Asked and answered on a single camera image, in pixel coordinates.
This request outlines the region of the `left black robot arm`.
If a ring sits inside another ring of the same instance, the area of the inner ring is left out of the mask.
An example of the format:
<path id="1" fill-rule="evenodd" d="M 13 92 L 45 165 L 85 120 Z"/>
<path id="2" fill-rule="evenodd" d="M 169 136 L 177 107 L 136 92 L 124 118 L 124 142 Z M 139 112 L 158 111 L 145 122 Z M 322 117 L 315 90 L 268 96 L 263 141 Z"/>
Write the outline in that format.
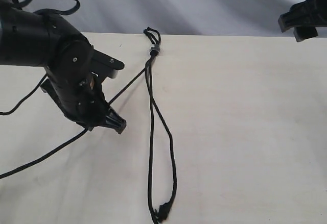
<path id="1" fill-rule="evenodd" d="M 62 16 L 30 13 L 1 2 L 1 64 L 43 67 L 41 89 L 64 116 L 91 130 L 122 133 L 126 121 L 105 99 L 102 83 L 115 78 L 124 63 L 94 49 Z"/>

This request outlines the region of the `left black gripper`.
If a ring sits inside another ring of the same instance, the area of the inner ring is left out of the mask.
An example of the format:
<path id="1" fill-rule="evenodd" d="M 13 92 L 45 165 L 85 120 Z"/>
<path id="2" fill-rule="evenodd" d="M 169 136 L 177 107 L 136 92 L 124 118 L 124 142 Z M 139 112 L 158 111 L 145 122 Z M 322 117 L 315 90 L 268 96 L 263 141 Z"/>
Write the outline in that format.
<path id="1" fill-rule="evenodd" d="M 105 127 L 122 134 L 127 122 L 108 105 L 98 76 L 49 76 L 41 89 L 56 103 L 63 115 L 92 130 Z"/>

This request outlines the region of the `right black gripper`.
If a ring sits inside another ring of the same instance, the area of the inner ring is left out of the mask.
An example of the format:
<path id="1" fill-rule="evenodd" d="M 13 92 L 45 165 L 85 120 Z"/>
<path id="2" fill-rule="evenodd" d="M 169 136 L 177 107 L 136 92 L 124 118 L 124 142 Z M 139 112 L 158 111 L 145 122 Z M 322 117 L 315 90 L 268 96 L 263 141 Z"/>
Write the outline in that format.
<path id="1" fill-rule="evenodd" d="M 278 25 L 282 33 L 294 28 L 296 42 L 317 37 L 316 27 L 326 27 L 326 0 L 306 0 L 292 5 L 280 15 Z"/>

